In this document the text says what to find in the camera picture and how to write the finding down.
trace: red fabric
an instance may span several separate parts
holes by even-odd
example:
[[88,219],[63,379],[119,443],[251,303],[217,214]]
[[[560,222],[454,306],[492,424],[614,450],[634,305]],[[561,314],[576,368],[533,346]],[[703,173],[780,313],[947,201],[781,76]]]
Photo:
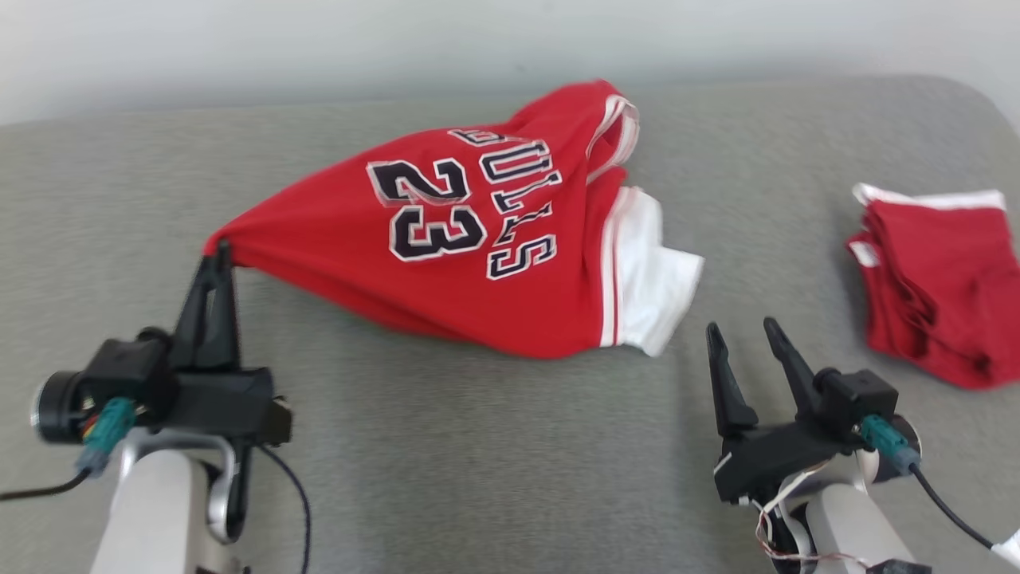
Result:
[[961,387],[1020,379],[1020,265],[1005,211],[871,201],[868,345]]
[[[624,128],[632,113],[593,82],[504,123],[411,134],[266,199],[205,252],[225,237],[236,264],[403,331],[538,358],[599,347],[602,231],[636,137]],[[387,174],[398,171],[410,175]],[[449,249],[429,252],[440,244]]]

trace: wire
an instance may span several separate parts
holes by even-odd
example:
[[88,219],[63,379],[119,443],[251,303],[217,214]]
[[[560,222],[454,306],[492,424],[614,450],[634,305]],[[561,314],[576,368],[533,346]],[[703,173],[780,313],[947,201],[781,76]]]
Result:
[[751,501],[751,504],[754,505],[755,508],[757,508],[758,511],[761,513],[761,514],[758,515],[759,518],[763,517],[763,516],[765,517],[765,539],[768,540],[769,544],[771,544],[772,543],[772,518],[771,518],[771,516],[769,514],[767,514],[765,512],[765,509],[762,508],[762,506],[758,503],[758,501]]
[[801,474],[797,475],[797,478],[789,481],[789,484],[787,484],[786,486],[782,487],[779,490],[779,492],[776,493],[774,499],[772,499],[768,503],[765,503],[764,505],[759,505],[757,502],[753,501],[754,505],[758,507],[760,511],[758,514],[758,524],[755,526],[755,538],[758,539],[758,545],[760,545],[761,549],[765,552],[765,554],[768,555],[768,557],[771,558],[772,560],[788,560],[796,562],[822,562],[824,560],[847,560],[850,562],[856,562],[857,564],[861,565],[865,570],[867,570],[868,568],[871,567],[871,565],[868,564],[866,561],[857,558],[856,556],[851,556],[843,553],[829,553],[824,555],[782,553],[775,550],[772,546],[771,533],[768,534],[767,540],[762,538],[762,525],[766,523],[766,520],[768,521],[768,526],[771,529],[772,520],[771,518],[769,518],[769,513],[771,513],[773,509],[775,509],[783,501],[785,501],[786,497],[789,497],[790,492],[793,492],[798,486],[800,486],[801,483],[803,483],[805,480],[811,477],[811,475],[820,471],[822,467],[824,467],[824,465],[819,465],[817,467],[808,469],[802,472]]
[[78,473],[78,476],[58,486],[51,486],[49,488],[36,488],[33,490],[14,490],[11,492],[0,492],[0,503],[6,501],[18,501],[21,499],[35,499],[37,497],[53,497],[54,494],[63,494],[64,492],[85,482],[85,479],[87,478],[89,478],[88,469],[83,470],[82,472]]
[[291,467],[287,466],[287,463],[283,459],[276,456],[275,453],[269,451],[264,445],[257,445],[258,450],[261,451],[266,457],[269,458],[273,463],[287,474],[287,477],[291,479],[294,483],[294,487],[298,489],[298,494],[301,497],[301,506],[305,510],[305,550],[304,558],[301,560],[301,574],[308,574],[308,559],[311,556],[312,551],[312,508],[308,504],[308,494],[305,493],[305,487],[301,485],[301,481],[298,480],[298,475],[294,474]]
[[993,546],[994,544],[992,544],[990,540],[978,534],[976,530],[971,528],[970,525],[964,522],[963,519],[957,516],[956,513],[951,511],[950,508],[946,506],[946,503],[944,503],[942,500],[938,497],[938,494],[935,493],[935,489],[932,488],[930,484],[928,484],[928,479],[924,478],[924,473],[921,472],[920,467],[918,467],[916,464],[913,464],[910,466],[910,472],[911,474],[917,477],[917,481],[921,483],[921,488],[924,488],[924,491],[928,493],[928,497],[930,497],[931,501],[935,503],[935,506],[938,507],[938,510],[942,511],[942,514],[948,516],[950,520],[953,521],[953,524],[959,526],[960,530],[966,532],[971,538],[977,540],[982,546],[988,549],[989,551],[991,550],[991,546]]

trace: jersey white trim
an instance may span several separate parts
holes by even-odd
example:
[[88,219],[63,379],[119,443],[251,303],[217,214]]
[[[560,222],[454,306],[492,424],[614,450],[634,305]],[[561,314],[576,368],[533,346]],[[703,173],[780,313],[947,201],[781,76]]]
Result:
[[661,355],[691,307],[705,259],[662,246],[662,208],[635,187],[620,188],[602,248],[602,347]]
[[595,142],[599,141],[599,138],[605,135],[616,121],[622,122],[620,125],[620,139],[616,144],[616,150],[605,163],[589,172],[588,182],[594,181],[610,167],[622,164],[633,153],[634,145],[638,143],[638,133],[641,129],[638,121],[638,108],[623,96],[613,94],[606,98],[606,112],[602,117],[602,122],[599,123],[599,127],[595,131],[592,141],[588,144],[588,157],[592,157],[592,148],[595,147]]
[[997,208],[1006,210],[1006,197],[994,189],[984,191],[968,191],[963,193],[944,193],[938,195],[918,195],[911,197],[895,191],[886,191],[868,184],[854,186],[854,197],[867,205],[872,201],[897,203],[899,205],[919,205],[932,209],[980,209]]

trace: red basketball jersey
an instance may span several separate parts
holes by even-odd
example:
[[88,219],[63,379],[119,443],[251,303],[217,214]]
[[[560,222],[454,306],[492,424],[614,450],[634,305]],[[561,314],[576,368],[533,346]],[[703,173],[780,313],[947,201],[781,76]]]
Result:
[[658,202],[623,187],[638,111],[607,82],[508,121],[411,134],[266,199],[216,233],[261,269],[403,331],[559,358],[657,355],[702,258],[661,246]]

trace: robotic arm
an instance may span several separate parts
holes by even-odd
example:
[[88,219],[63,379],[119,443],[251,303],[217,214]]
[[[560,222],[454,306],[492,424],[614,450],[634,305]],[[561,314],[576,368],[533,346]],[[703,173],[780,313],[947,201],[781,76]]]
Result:
[[[122,447],[93,574],[249,572],[231,545],[244,529],[253,450],[284,468],[308,513],[300,483],[267,449],[291,440],[291,411],[268,369],[241,366],[236,318],[224,242],[202,259],[172,336],[147,328],[134,342],[109,340],[84,371],[56,373],[40,389],[32,416],[39,436],[85,445],[69,487],[101,474]],[[210,452],[216,463],[186,450]]]
[[719,327],[708,326],[709,368],[722,455],[713,470],[719,499],[754,507],[755,534],[780,574],[929,574],[917,564],[867,487],[906,474],[958,526],[1020,568],[1014,540],[992,544],[953,514],[920,471],[921,445],[896,414],[899,394],[870,371],[814,373],[771,318],[772,355],[782,364],[795,420],[762,428],[729,368]]

